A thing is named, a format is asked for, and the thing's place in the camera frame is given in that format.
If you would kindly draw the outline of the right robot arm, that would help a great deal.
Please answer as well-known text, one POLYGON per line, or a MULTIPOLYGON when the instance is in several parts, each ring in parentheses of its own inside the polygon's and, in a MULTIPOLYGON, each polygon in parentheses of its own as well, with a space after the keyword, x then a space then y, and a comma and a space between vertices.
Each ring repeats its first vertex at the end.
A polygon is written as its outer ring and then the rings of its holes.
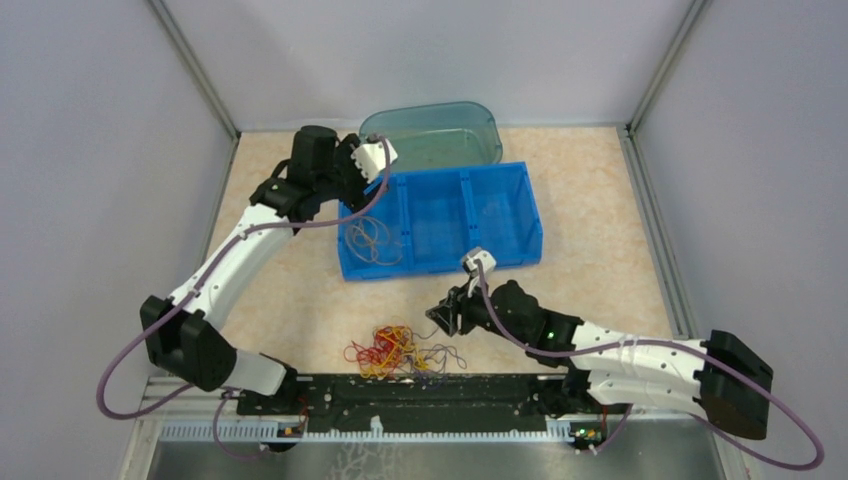
POLYGON ((576 412, 595 405, 640 404, 683 411, 725 433, 767 436, 772 368, 738 336, 664 342, 611 330, 546 309, 510 280, 488 298, 480 288, 451 288, 426 312, 447 335, 476 328, 515 338, 538 363, 569 374, 563 398, 576 412))

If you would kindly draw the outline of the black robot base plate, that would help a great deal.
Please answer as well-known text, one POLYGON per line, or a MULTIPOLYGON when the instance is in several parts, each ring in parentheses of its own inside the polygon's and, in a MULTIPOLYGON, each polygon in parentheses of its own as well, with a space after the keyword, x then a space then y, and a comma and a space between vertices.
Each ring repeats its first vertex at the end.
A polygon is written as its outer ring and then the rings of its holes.
POLYGON ((291 415, 309 433, 364 433, 374 418, 389 434, 541 432, 567 415, 622 414, 602 406, 565 374, 448 374, 365 379, 353 374, 304 374, 276 397, 237 397, 242 416, 291 415))

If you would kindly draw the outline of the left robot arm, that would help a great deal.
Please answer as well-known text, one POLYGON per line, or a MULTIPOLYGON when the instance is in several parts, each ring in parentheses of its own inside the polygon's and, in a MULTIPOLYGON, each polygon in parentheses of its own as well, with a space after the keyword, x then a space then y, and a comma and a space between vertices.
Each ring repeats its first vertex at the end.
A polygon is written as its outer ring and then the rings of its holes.
POLYGON ((336 200, 356 218, 388 187, 382 178, 397 160, 383 136, 339 137, 308 125, 249 198, 236 226, 198 271, 165 298, 148 297, 140 309, 151 363, 210 392, 230 387, 260 395, 277 414, 300 399, 296 371, 264 354, 240 350, 221 331, 262 267, 301 230, 320 227, 323 203, 336 200))

